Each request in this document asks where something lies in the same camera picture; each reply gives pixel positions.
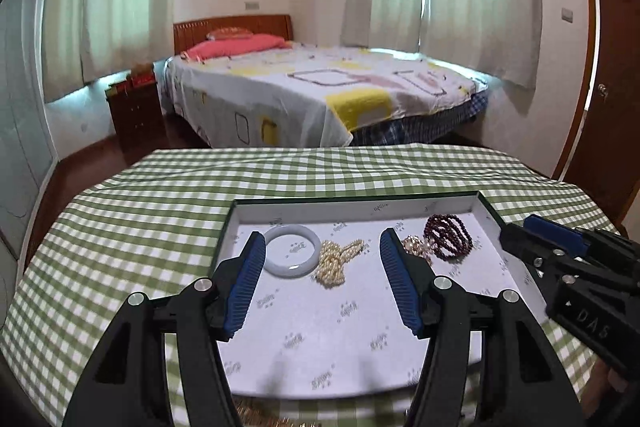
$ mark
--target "light switch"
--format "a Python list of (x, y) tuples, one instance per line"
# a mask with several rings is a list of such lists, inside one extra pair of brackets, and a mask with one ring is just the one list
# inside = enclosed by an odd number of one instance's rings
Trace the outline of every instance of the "light switch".
[(574, 22), (574, 12), (568, 8), (562, 8), (562, 20), (567, 22)]

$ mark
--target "door handle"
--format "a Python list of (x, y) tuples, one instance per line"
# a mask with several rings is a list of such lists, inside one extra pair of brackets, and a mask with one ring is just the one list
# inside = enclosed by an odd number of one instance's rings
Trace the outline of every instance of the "door handle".
[(607, 95), (609, 94), (609, 89), (604, 84), (598, 84), (598, 92), (602, 95), (602, 97), (607, 100)]

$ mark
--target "green checkered tablecloth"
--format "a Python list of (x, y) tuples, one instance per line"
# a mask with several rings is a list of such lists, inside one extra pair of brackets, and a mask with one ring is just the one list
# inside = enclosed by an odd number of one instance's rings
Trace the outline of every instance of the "green checkered tablecloth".
[[(481, 190), (507, 222), (535, 212), (569, 227), (613, 230), (579, 188), (489, 150), (413, 144), (157, 151), (65, 209), (20, 283), (0, 349), (36, 407), (59, 426), (92, 349), (127, 295), (172, 295), (206, 275), (232, 200), (452, 190)], [(545, 331), (579, 393), (593, 354), (557, 325), (547, 323)], [(184, 426), (174, 337), (166, 355), (175, 422)], [(468, 390), (465, 408), (471, 409), (474, 377)], [(412, 391), (266, 406), (325, 426), (386, 427), (403, 422)]]

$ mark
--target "pillow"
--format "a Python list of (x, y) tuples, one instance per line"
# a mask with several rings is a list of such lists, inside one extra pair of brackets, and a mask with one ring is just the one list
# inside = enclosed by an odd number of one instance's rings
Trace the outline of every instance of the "pillow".
[(204, 61), (209, 58), (234, 57), (245, 53), (263, 52), (273, 49), (291, 49), (290, 42), (275, 35), (258, 34), (246, 39), (226, 41), (204, 41), (180, 54), (182, 60)]
[(254, 33), (247, 28), (230, 26), (229, 28), (218, 28), (207, 33), (207, 41), (228, 41), (232, 39), (248, 39)]

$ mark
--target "nightstand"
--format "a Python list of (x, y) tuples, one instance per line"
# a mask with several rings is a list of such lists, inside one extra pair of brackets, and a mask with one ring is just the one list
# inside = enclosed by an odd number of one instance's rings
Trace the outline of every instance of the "nightstand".
[(107, 96), (111, 119), (123, 152), (151, 152), (166, 141), (158, 83), (150, 82)]

